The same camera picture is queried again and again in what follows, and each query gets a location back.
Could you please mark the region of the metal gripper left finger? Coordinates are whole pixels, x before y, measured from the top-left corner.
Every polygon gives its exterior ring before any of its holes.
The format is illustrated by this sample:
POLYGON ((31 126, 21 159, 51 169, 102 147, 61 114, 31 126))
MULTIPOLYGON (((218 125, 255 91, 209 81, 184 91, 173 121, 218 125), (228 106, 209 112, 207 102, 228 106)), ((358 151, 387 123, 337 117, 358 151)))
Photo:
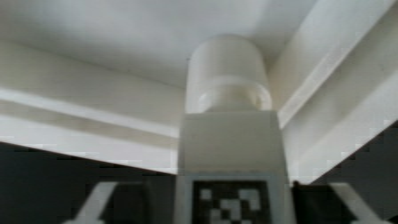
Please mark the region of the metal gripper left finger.
POLYGON ((141 182, 99 182, 74 217, 61 224, 148 224, 141 182))

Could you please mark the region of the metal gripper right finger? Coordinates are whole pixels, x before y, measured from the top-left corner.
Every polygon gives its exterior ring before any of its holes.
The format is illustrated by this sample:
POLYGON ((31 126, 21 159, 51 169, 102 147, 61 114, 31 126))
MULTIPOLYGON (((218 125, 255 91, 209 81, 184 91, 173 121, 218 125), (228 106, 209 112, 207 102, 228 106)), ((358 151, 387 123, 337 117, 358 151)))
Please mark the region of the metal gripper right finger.
POLYGON ((291 188, 296 224, 388 224, 371 210, 347 183, 291 188))

